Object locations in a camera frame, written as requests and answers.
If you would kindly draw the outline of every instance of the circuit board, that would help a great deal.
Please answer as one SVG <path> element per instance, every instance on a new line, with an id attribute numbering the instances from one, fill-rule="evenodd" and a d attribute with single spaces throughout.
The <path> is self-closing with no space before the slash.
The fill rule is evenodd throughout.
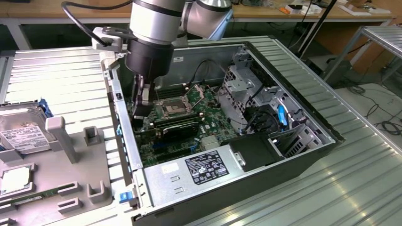
<path id="1" fill-rule="evenodd" d="M 178 103 L 179 100 L 184 100 L 184 104 L 180 104 L 180 107 L 171 105 L 171 108 L 170 104 Z M 158 100 L 154 104 L 154 110 L 144 119 L 144 127 L 135 129 L 136 142 L 140 147 L 139 153 L 144 167 L 204 151 L 202 147 L 202 139 L 204 137 L 215 135 L 218 142 L 222 143 L 224 140 L 238 136 L 230 121 L 227 121 L 211 88 L 200 85 L 196 89 L 190 89 L 187 95 L 183 97 Z M 170 108 L 168 110 L 172 111 L 172 115 L 167 115 L 162 110 L 163 108 L 164 110 Z M 158 141 L 152 132 L 152 124 L 168 120 L 166 117 L 180 118 L 180 116 L 178 116 L 179 112 L 182 116 L 195 115 L 195 119 L 198 120 L 196 125 L 199 127 L 198 131 L 195 131 L 196 135 L 175 142 L 166 143 Z"/>

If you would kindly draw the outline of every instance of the metal workbench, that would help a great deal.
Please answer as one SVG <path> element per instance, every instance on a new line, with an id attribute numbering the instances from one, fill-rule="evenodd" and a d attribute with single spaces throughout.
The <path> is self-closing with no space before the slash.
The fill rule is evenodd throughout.
<path id="1" fill-rule="evenodd" d="M 362 36 L 369 38 L 370 43 L 367 43 L 359 49 L 358 53 L 354 56 L 354 59 L 350 61 L 351 65 L 354 65 L 357 62 L 355 58 L 359 58 L 362 56 L 373 42 L 375 42 L 399 58 L 399 63 L 391 68 L 391 70 L 387 71 L 387 74 L 383 76 L 383 80 L 386 80 L 402 66 L 402 27 L 362 26 L 351 37 L 345 49 L 342 50 L 341 55 L 337 57 L 331 68 L 329 68 L 325 72 L 326 74 L 323 76 L 326 81 L 331 80 L 331 76 L 341 76 L 338 74 L 334 74 L 335 68 L 339 66 L 343 58 L 346 57 L 349 51 L 351 50 Z"/>
<path id="2" fill-rule="evenodd" d="M 191 225 L 401 225 L 399 148 L 339 99 L 278 40 L 260 36 L 219 42 L 228 41 L 250 41 L 255 45 L 346 142 L 299 177 Z M 195 40 L 191 44 L 207 42 Z M 53 114 L 65 117 L 68 133 L 90 125 L 103 128 L 112 190 L 122 188 L 123 173 L 98 51 L 87 47 L 19 51 L 15 58 L 0 59 L 0 63 L 4 61 L 8 62 L 3 78 L 9 79 L 5 101 L 27 101 L 41 95 Z M 120 211 L 114 201 L 111 206 L 53 225 L 114 225 L 116 221 L 119 225 L 128 225 L 130 218 L 118 214 Z"/>

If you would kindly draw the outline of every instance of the robotic arm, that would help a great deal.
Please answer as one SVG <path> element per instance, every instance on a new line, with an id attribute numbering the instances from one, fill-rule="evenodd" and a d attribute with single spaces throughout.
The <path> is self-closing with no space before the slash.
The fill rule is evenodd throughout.
<path id="1" fill-rule="evenodd" d="M 76 20 L 67 6 L 110 10 L 132 3 L 130 30 L 112 27 L 95 28 L 94 32 Z M 63 2 L 63 9 L 92 37 L 95 49 L 122 53 L 122 39 L 128 40 L 126 65 L 134 72 L 134 120 L 140 122 L 152 110 L 154 80 L 170 71 L 174 53 L 172 42 L 187 33 L 210 40 L 223 37 L 232 17 L 230 0 L 131 0 L 112 7 L 92 7 Z"/>

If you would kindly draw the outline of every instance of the warning label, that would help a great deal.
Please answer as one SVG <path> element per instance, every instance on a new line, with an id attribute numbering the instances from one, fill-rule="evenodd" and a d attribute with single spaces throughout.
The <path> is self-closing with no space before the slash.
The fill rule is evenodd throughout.
<path id="1" fill-rule="evenodd" d="M 186 159 L 194 183 L 200 185 L 228 174 L 218 151 Z"/>
<path id="2" fill-rule="evenodd" d="M 25 151 L 49 144 L 39 126 L 5 130 L 0 134 L 17 151 Z"/>

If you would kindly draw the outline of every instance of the open computer chassis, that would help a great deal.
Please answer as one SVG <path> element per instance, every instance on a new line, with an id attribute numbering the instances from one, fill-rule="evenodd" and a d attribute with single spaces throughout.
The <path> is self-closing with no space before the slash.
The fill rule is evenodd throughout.
<path id="1" fill-rule="evenodd" d="M 175 49 L 140 128 L 123 69 L 108 84 L 135 225 L 199 219 L 301 175 L 343 141 L 248 42 Z"/>

